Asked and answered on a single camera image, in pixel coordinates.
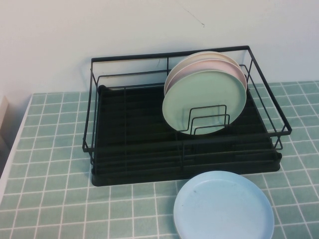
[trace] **white plate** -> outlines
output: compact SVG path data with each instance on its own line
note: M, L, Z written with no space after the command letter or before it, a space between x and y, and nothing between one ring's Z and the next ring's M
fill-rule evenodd
M182 187L174 223L181 239L271 239L274 214L265 194L251 181L212 171Z
M192 73L204 71L204 70L216 70L216 71L223 71L226 72L234 77L236 77L247 89L247 81L244 73L233 63L228 61L220 60L220 59L209 59L209 60L202 60L194 62L179 72L177 72L171 79L171 81L167 85L166 92L170 90L170 88L180 79L185 76L188 76Z
M165 84L164 84L164 95L167 92L166 89L167 89L169 82L172 80L173 76L178 71L180 71L185 66L188 66L194 62L201 61L201 60L208 60L208 59L221 59L224 61L228 61L228 62L236 65L240 69L240 66L237 64L237 62L235 60L233 60L229 56L226 56L226 55L219 53L219 52L201 51L201 52L197 52L195 54L191 54L191 55L187 56L186 58L184 58L183 60L181 60L176 66L174 66L173 69L168 74L166 81L165 81Z
M175 130L186 130L191 108L226 105L232 123L242 112L246 103L246 90L235 77L220 71L202 71L188 75L176 82L167 92L162 106L166 122ZM186 134L206 134L223 129L225 107L194 109L191 112L189 129Z

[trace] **green plate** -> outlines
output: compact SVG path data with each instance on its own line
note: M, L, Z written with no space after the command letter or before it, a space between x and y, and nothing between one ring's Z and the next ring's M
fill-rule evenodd
M226 105L229 123L232 123L243 111L245 103L246 90L237 78L225 72L209 70L196 72L176 82L165 95L162 111L166 122L172 128L184 130L182 132L186 134L198 135L224 128L220 125L225 121L225 107L194 109L189 122L191 108Z

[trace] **black drip tray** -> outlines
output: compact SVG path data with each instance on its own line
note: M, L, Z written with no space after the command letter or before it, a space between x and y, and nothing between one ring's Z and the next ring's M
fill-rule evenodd
M163 99L163 86L99 88L94 185L187 179L212 170L239 174L279 170L281 154L267 136L249 91L238 119L206 135L172 129L162 115Z

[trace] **white wall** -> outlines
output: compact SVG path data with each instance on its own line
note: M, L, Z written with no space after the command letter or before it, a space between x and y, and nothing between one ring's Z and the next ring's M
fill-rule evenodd
M317 0L1 0L0 93L11 131L31 93L87 90L98 56L250 45L269 82L319 80L318 8Z

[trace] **dish rack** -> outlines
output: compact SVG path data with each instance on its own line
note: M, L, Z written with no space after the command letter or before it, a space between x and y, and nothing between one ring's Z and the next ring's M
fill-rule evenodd
M243 53L248 64L240 66L249 87L245 108L231 124L226 105L191 109L188 128L185 129L191 129L189 135L172 129L163 118L164 82L134 85L134 79L145 76L154 79L157 74L167 76L173 59L200 51ZM122 68L120 71L125 73L105 74L101 68L101 63L154 59L158 60L158 66L148 71L136 72ZM165 64L159 65L160 61L165 61ZM97 78L95 68L102 69ZM108 82L114 82L117 77L134 79L129 84L126 82L123 86L115 87L101 83L105 78ZM267 92L267 100L260 94L261 89L263 94ZM196 118L191 117L191 111L207 107L224 109L220 115L201 116L224 117L224 124L216 125L224 128L215 133L196 135L198 128L193 128ZM274 110L278 117L273 117ZM90 155L92 184L95 186L189 179L212 170L238 174L277 171L282 158L277 152L283 148L281 136L291 132L249 46L91 60L89 104L82 148Z

